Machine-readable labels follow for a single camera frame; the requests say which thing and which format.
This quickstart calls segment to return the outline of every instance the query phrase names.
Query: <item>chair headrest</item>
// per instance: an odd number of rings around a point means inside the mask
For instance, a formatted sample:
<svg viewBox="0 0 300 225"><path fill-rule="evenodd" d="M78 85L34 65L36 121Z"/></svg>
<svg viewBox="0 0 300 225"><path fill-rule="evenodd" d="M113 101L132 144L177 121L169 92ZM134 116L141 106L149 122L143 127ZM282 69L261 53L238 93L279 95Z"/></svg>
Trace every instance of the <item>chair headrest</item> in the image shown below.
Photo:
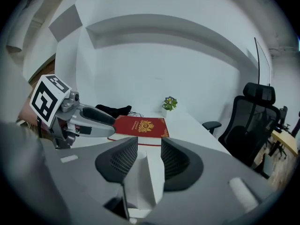
<svg viewBox="0 0 300 225"><path fill-rule="evenodd" d="M273 105L276 101L275 90L273 87L252 82L246 84L243 94L246 98L262 105Z"/></svg>

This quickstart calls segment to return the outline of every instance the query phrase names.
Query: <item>small plant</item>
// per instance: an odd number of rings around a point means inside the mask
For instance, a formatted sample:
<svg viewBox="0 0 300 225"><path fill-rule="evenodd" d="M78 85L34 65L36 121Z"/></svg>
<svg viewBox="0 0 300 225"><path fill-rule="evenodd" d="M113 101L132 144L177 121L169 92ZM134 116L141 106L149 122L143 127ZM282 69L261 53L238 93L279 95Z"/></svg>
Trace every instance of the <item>small plant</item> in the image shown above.
<svg viewBox="0 0 300 225"><path fill-rule="evenodd" d="M165 101L163 101L163 108L168 110L168 111L172 111L173 109L176 108L177 105L177 100L174 99L173 97L166 97Z"/></svg>

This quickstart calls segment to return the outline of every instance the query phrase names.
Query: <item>potted plant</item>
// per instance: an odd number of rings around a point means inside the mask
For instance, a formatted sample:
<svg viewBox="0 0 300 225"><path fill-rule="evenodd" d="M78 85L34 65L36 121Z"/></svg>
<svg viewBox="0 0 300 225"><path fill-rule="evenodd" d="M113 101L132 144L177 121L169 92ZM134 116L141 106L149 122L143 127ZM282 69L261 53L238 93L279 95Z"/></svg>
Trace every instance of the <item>potted plant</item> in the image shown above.
<svg viewBox="0 0 300 225"><path fill-rule="evenodd" d="M164 104L162 105L161 112L163 116L166 118L169 111L172 111L173 109L176 108L177 100L174 99L173 97L166 97L163 103Z"/></svg>

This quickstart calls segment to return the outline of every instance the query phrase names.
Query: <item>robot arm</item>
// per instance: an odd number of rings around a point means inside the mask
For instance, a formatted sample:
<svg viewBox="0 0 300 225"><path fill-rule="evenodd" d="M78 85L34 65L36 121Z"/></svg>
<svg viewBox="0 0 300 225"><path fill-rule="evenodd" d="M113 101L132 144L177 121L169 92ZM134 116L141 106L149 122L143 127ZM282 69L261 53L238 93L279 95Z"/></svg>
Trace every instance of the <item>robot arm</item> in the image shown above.
<svg viewBox="0 0 300 225"><path fill-rule="evenodd" d="M70 148L76 136L109 137L115 133L112 116L81 104L79 93L55 75L41 76L30 106L49 127L56 148ZM66 126L61 127L59 120L65 121Z"/></svg>

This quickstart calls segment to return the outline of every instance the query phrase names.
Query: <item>black cloth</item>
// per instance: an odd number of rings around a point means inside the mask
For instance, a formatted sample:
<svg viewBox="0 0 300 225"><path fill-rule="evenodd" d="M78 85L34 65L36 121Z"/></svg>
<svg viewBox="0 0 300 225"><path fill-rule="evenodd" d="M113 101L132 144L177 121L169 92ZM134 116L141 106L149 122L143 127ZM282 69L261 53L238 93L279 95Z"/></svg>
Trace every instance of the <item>black cloth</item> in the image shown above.
<svg viewBox="0 0 300 225"><path fill-rule="evenodd" d="M131 106L122 107L122 108L111 108L101 104L96 106L97 109L111 115L113 118L117 118L120 115L128 115L131 110Z"/></svg>

